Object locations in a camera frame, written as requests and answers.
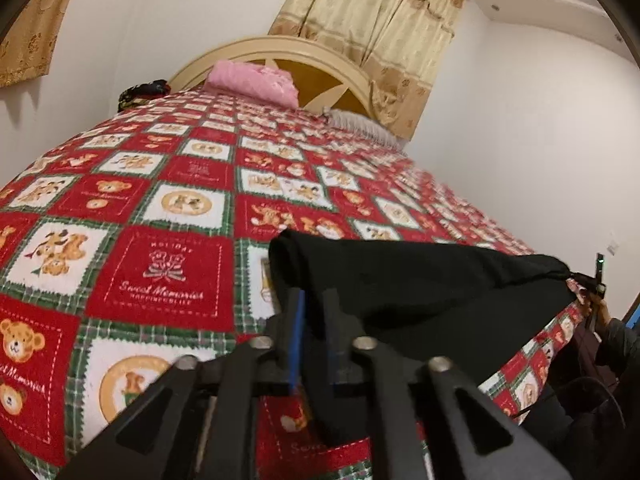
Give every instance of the beige curtain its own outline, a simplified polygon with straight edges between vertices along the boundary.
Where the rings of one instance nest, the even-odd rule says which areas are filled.
[[[378,120],[411,139],[464,0],[287,0],[270,34],[319,41],[372,78]]]
[[[0,44],[0,88],[49,73],[69,0],[30,0]]]

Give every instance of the pillow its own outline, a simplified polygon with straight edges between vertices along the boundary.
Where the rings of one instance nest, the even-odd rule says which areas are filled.
[[[215,89],[229,90],[285,108],[298,108],[298,89],[291,74],[279,68],[221,59],[204,83],[204,90]]]
[[[356,112],[327,107],[322,114],[327,117],[327,124],[329,124],[329,126],[361,134],[368,139],[375,140],[383,146],[402,151],[406,144],[404,139],[396,137],[379,122],[369,119],[364,115],[357,114]]]

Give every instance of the pink pillow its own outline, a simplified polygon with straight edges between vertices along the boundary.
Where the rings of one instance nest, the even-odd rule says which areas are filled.
[[[204,83],[204,90],[213,89],[229,90],[285,108],[298,108],[298,89],[291,74],[279,68],[221,59]]]

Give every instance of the black cable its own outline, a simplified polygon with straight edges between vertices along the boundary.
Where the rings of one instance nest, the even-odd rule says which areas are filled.
[[[618,412],[618,416],[620,417],[620,426],[622,427],[622,430],[625,430],[626,429],[625,416],[622,413],[622,409],[620,408],[620,405],[618,404],[618,401],[616,400],[616,398],[613,396],[613,394],[609,391],[609,389],[603,383],[601,383],[599,380],[597,380],[597,379],[595,379],[593,377],[578,377],[578,378],[576,378],[576,379],[574,379],[572,381],[569,381],[567,384],[562,386],[557,392],[554,391],[551,395],[548,395],[546,397],[542,397],[541,399],[538,399],[532,405],[524,408],[524,410],[520,410],[515,415],[511,415],[511,418],[518,418],[519,416],[523,415],[524,413],[530,412],[530,410],[532,410],[535,406],[541,404],[542,402],[545,402],[545,401],[551,399],[552,397],[557,396],[559,392],[564,391],[569,386],[572,386],[572,384],[581,383],[581,382],[597,384],[599,387],[601,387],[604,390],[606,396],[608,397],[608,400],[610,400],[613,403],[613,405],[616,407],[616,411]]]

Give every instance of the hand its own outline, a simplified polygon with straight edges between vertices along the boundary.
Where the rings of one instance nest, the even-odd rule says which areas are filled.
[[[607,302],[600,296],[591,294],[586,290],[582,291],[582,298],[584,300],[584,303],[581,304],[580,310],[582,312],[582,315],[584,316],[584,319],[587,319],[589,317],[589,314],[591,314],[591,310],[593,308],[596,308],[596,332],[602,335],[604,329],[606,329],[607,325],[611,321],[611,314],[609,313]]]

